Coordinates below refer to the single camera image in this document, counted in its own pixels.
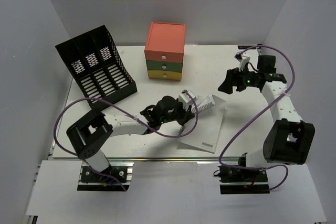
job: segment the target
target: desk drawer organizer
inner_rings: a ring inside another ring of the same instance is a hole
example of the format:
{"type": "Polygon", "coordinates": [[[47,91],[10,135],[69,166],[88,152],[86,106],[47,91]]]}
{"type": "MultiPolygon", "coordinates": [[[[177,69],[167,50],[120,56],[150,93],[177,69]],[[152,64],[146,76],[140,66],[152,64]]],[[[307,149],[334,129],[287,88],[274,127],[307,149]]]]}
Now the desk drawer organizer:
{"type": "MultiPolygon", "coordinates": [[[[85,97],[114,104],[137,92],[105,26],[67,40],[56,49],[85,97]]],[[[109,107],[97,101],[88,102],[92,109],[109,107]]]]}
{"type": "Polygon", "coordinates": [[[152,23],[145,47],[149,78],[182,79],[185,32],[184,24],[152,23]]]}

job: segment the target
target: white backdrop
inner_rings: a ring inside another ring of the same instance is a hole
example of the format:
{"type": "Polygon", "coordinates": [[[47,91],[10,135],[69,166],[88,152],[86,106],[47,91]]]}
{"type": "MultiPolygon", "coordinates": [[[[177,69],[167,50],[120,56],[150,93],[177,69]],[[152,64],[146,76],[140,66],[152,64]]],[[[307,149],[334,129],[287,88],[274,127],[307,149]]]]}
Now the white backdrop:
{"type": "MultiPolygon", "coordinates": [[[[293,103],[316,127],[308,168],[328,223],[336,223],[335,17],[336,0],[287,0],[265,40],[265,45],[283,49],[293,62],[293,103]]],[[[280,58],[279,70],[290,76],[280,58]]]]}
{"type": "Polygon", "coordinates": [[[0,222],[19,224],[69,89],[54,48],[69,36],[50,0],[0,6],[0,222]]]}
{"type": "Polygon", "coordinates": [[[71,37],[106,25],[118,45],[144,45],[150,22],[187,24],[187,44],[262,42],[285,0],[51,0],[71,37]]]}

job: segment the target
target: black bracket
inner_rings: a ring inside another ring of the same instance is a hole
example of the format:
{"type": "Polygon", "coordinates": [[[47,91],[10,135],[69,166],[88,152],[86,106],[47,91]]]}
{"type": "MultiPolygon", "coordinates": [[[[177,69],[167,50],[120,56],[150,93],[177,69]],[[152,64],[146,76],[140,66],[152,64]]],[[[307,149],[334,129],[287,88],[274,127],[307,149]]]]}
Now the black bracket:
{"type": "Polygon", "coordinates": [[[91,110],[67,130],[67,135],[79,159],[86,160],[100,150],[112,134],[112,125],[101,111],[91,110]]]}
{"type": "Polygon", "coordinates": [[[279,73],[276,73],[275,56],[260,55],[258,58],[258,72],[248,71],[247,65],[243,71],[239,68],[228,69],[224,82],[218,87],[218,91],[232,94],[233,87],[236,91],[241,92],[247,87],[259,88],[262,91],[266,82],[281,81],[287,83],[286,78],[279,73]]]}
{"type": "Polygon", "coordinates": [[[266,171],[219,166],[220,194],[269,194],[266,171]]]}
{"type": "Polygon", "coordinates": [[[311,123],[276,120],[264,141],[265,160],[269,163],[304,164],[314,134],[315,127],[311,123]]]}
{"type": "MultiPolygon", "coordinates": [[[[127,166],[109,166],[103,173],[112,175],[121,183],[127,182],[127,166]]],[[[121,186],[111,178],[94,173],[88,166],[83,166],[77,191],[123,191],[121,186]]]]}

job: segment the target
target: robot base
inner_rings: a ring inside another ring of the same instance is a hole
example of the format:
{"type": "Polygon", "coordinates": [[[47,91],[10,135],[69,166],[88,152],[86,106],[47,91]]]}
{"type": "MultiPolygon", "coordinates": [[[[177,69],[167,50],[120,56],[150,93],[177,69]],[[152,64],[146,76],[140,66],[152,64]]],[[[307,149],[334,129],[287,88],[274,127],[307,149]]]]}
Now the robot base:
{"type": "Polygon", "coordinates": [[[266,171],[219,167],[220,194],[269,194],[266,171]]]}
{"type": "MultiPolygon", "coordinates": [[[[109,166],[103,173],[116,177],[126,190],[129,188],[128,167],[109,166]]],[[[123,191],[121,186],[112,179],[97,175],[88,166],[83,166],[79,177],[77,191],[123,191]]]]}

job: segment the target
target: wire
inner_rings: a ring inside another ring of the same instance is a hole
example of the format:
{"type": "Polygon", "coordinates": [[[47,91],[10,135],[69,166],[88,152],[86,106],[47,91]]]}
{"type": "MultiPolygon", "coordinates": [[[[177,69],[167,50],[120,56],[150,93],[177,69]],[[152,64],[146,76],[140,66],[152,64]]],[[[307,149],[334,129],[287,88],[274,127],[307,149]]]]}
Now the wire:
{"type": "Polygon", "coordinates": [[[245,188],[249,188],[249,187],[251,187],[252,185],[254,185],[254,183],[255,183],[256,181],[257,181],[257,176],[254,177],[253,182],[252,182],[251,184],[249,184],[249,185],[245,185],[244,187],[245,187],[245,188]]]}
{"type": "Polygon", "coordinates": [[[105,173],[100,173],[99,171],[93,169],[91,166],[89,166],[90,170],[93,171],[94,173],[100,175],[100,176],[104,176],[104,177],[107,177],[107,178],[112,178],[114,179],[114,181],[116,181],[120,186],[121,188],[124,190],[124,191],[127,191],[126,188],[124,187],[124,185],[114,176],[112,175],[109,175],[109,174],[105,174],[105,173]]]}
{"type": "Polygon", "coordinates": [[[114,179],[110,179],[109,181],[107,181],[107,182],[105,182],[104,184],[103,184],[103,187],[105,187],[105,186],[108,186],[108,185],[112,185],[112,182],[114,181],[114,179]]]}
{"type": "Polygon", "coordinates": [[[279,166],[282,166],[282,167],[284,167],[284,168],[286,169],[286,174],[285,174],[284,178],[282,179],[282,181],[280,181],[280,183],[279,183],[278,185],[269,188],[269,189],[268,189],[269,191],[272,191],[272,190],[274,190],[274,189],[277,189],[279,186],[281,186],[281,185],[286,181],[286,179],[287,179],[287,177],[288,177],[289,170],[288,170],[288,167],[287,167],[286,165],[275,165],[275,166],[270,166],[270,167],[267,168],[267,170],[272,169],[272,168],[275,168],[275,167],[279,167],[279,166]]]}
{"type": "Polygon", "coordinates": [[[214,176],[215,176],[215,177],[218,177],[218,176],[220,175],[220,173],[215,174],[216,172],[219,172],[219,171],[220,171],[220,169],[214,171],[214,176]]]}
{"type": "MultiPolygon", "coordinates": [[[[61,120],[61,118],[62,118],[62,116],[64,115],[64,113],[65,113],[70,107],[72,107],[73,105],[75,105],[76,103],[81,102],[81,101],[98,101],[98,102],[105,103],[105,104],[107,104],[107,105],[109,105],[109,106],[111,106],[111,107],[113,107],[113,108],[115,108],[115,109],[121,111],[121,112],[124,113],[125,115],[129,116],[130,118],[134,119],[134,120],[137,121],[138,123],[140,123],[140,124],[142,124],[143,126],[147,127],[150,131],[152,131],[152,132],[154,132],[154,133],[156,133],[156,134],[158,134],[158,135],[160,135],[160,136],[169,137],[169,138],[179,138],[179,137],[187,136],[187,135],[189,135],[190,133],[192,133],[192,132],[194,131],[194,129],[196,128],[196,126],[197,126],[197,123],[198,123],[198,108],[197,108],[197,104],[196,104],[195,99],[192,98],[192,96],[188,93],[188,91],[183,90],[183,93],[185,93],[187,96],[189,96],[189,98],[190,98],[191,101],[193,102],[193,105],[195,106],[195,115],[196,115],[196,119],[195,119],[195,124],[194,124],[194,126],[193,126],[187,133],[182,134],[182,135],[180,135],[180,136],[170,136],[170,135],[162,134],[162,133],[158,132],[157,130],[155,130],[155,129],[149,127],[145,122],[139,120],[139,119],[138,119],[137,117],[135,117],[134,115],[132,115],[132,114],[128,113],[127,111],[125,111],[125,110],[119,108],[118,106],[114,105],[114,104],[111,103],[111,102],[105,101],[105,100],[103,100],[103,99],[98,99],[98,98],[86,98],[86,97],[85,97],[85,98],[81,98],[81,99],[78,99],[78,100],[76,100],[76,101],[70,103],[68,106],[66,106],[66,107],[61,111],[61,113],[60,113],[59,116],[57,117],[56,122],[55,122],[55,126],[54,126],[54,130],[53,130],[53,135],[54,135],[55,143],[56,143],[56,144],[57,144],[63,151],[65,151],[65,152],[67,152],[67,153],[69,153],[69,154],[71,154],[71,155],[73,155],[73,156],[78,157],[76,153],[74,153],[74,152],[72,152],[72,151],[66,149],[65,147],[63,147],[63,146],[59,143],[59,141],[58,141],[58,139],[57,139],[57,127],[58,127],[59,121],[61,120]]],[[[97,173],[97,174],[98,174],[98,175],[101,175],[101,176],[105,176],[105,177],[112,178],[112,179],[114,179],[115,181],[117,181],[117,182],[123,187],[123,185],[122,185],[122,184],[121,184],[115,177],[113,177],[112,175],[107,175],[107,174],[104,174],[104,173],[97,173]]]]}
{"type": "MultiPolygon", "coordinates": [[[[290,70],[292,72],[292,82],[291,84],[288,86],[288,88],[284,91],[284,93],[282,93],[281,95],[279,95],[277,98],[275,98],[266,108],[264,108],[263,110],[261,110],[255,117],[253,117],[249,122],[247,122],[232,138],[231,140],[227,143],[227,145],[224,147],[224,149],[222,150],[221,154],[219,155],[219,158],[218,158],[218,161],[221,165],[223,166],[226,166],[226,167],[231,167],[231,168],[239,168],[239,169],[246,169],[246,170],[261,170],[261,169],[264,169],[262,167],[245,167],[245,166],[239,166],[239,165],[228,165],[228,164],[225,164],[223,163],[222,161],[222,158],[223,158],[223,155],[224,153],[227,151],[227,149],[230,147],[230,145],[234,142],[235,139],[238,138],[238,136],[245,130],[247,129],[255,120],[257,120],[262,114],[264,114],[268,109],[270,109],[274,104],[276,104],[278,101],[280,101],[293,87],[294,85],[294,82],[295,82],[295,71],[294,71],[294,66],[293,64],[290,62],[290,59],[282,52],[280,51],[279,49],[275,48],[275,47],[271,47],[271,46],[265,46],[265,45],[256,45],[256,46],[252,46],[252,47],[249,47],[241,52],[239,52],[240,55],[242,55],[243,53],[245,53],[246,51],[248,50],[251,50],[251,49],[255,49],[257,47],[263,47],[263,48],[269,48],[269,49],[272,49],[276,52],[278,52],[279,54],[281,54],[285,60],[287,61],[289,67],[290,67],[290,70]]],[[[281,186],[285,180],[287,179],[288,177],[288,167],[285,166],[285,165],[275,165],[275,166],[270,166],[268,167],[267,169],[272,169],[272,168],[275,168],[275,167],[278,167],[278,166],[283,166],[285,169],[286,169],[286,175],[284,177],[284,179],[278,184],[276,185],[275,187],[272,187],[270,190],[274,190],[276,188],[278,188],[279,186],[281,186]]]]}
{"type": "Polygon", "coordinates": [[[251,62],[248,62],[246,65],[247,66],[250,65],[252,67],[252,69],[254,70],[254,72],[257,72],[257,73],[259,72],[259,70],[256,69],[251,62]]]}

